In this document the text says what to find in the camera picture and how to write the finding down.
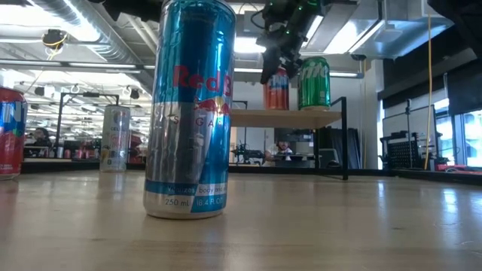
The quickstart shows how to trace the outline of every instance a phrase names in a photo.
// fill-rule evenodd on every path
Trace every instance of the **red bull logo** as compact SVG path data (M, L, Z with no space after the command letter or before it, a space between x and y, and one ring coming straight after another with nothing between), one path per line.
M188 67L185 65L174 66L174 87L190 87L195 90L200 90L206 87L208 91L219 92L221 86L221 72L218 71L215 78L205 79L202 75L190 74ZM231 76L224 76L223 95L231 96L233 90L233 81Z
M198 98L194 100L196 104L194 110L205 110L208 112L214 112L219 115L230 115L231 108L224 98L221 96L216 96L211 99L205 99L200 101Z

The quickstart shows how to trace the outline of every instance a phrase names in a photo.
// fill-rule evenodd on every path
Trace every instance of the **silver can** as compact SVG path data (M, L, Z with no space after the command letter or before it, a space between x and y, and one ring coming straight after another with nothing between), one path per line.
M226 206L235 26L222 0L163 4L145 175L149 215L207 218Z
M130 110L108 105L104 112L100 171L124 172L127 168Z

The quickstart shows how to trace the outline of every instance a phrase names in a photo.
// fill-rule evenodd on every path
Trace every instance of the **table surface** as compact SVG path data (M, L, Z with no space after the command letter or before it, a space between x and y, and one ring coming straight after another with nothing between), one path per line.
M143 172L0 181L0 270L481 270L482 189L230 174L223 215L151 218Z

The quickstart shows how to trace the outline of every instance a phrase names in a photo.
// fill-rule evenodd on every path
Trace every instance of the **red bull can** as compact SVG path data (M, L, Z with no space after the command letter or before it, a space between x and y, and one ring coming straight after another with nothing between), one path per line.
M27 109L21 92L0 87L0 181L20 174Z
M163 4L144 207L195 219L226 206L236 14L222 0Z

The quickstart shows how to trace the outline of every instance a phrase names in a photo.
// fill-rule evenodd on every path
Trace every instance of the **ceiling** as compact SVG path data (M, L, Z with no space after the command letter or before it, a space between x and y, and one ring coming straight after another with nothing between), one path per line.
M101 65L95 66L92 63L135 63L153 66L156 62L159 23L144 23L139 18L126 14L121 14L117 21L113 21L102 5L91 4L85 0L69 0L78 9L76 12L67 14L68 16L52 13L55 11L53 4L59 5L58 12L66 8L62 6L63 0L17 1L17 3L20 2L35 3L38 6L1 5L0 7L2 9L0 64L3 68L0 71L3 81L0 83L25 92L30 104L37 105L29 112L29 122L32 126L55 126L59 94L75 90L79 93L89 91L119 95L120 103L132 106L133 111L138 115L133 121L134 128L147 134L154 71L111 69ZM228 2L237 13L236 50L238 52L236 52L237 72L234 79L258 82L262 57L260 48L255 46L255 37L259 29L252 25L249 18L255 11L263 8L260 3L264 1ZM426 5L412 5L421 4L423 0L387 0L386 5L380 3L378 0L359 2L348 0L342 4L332 5L324 17L319 17L313 22L309 32L310 39L300 52L302 57L323 55L330 63L332 71L340 72L341 76L344 73L355 74L359 78L359 75L363 76L360 63L353 60L349 53L365 54L370 58L402 56L426 41L428 14L434 17L434 35L451 26L449 20L437 15ZM52 5L49 8L45 8L44 5L50 4ZM86 19L69 20L73 14L80 14ZM47 49L41 43L41 36L48 29L61 29L69 33L66 45L55 56L51 49ZM105 45L112 45L112 52L122 57L116 59L102 52L100 49ZM27 65L28 63L25 62L27 60L45 61L50 58L54 62L89 64L66 69L56 66L42 68L42 65ZM23 62L17 65L5 65L2 62L5 59ZM35 95L36 87L44 87L45 96ZM139 90L139 99L131 100L132 90ZM70 105L64 109L66 121L63 125L63 134L78 135L79 132L73 132L78 130L76 121L85 120L85 118L88 120L82 121L82 126L85 126L84 131L102 130L102 107L111 102L107 99L84 97L71 100ZM82 109L86 104L94 104L98 109L95 111ZM98 136L99 133L93 132L92 135L88 135Z

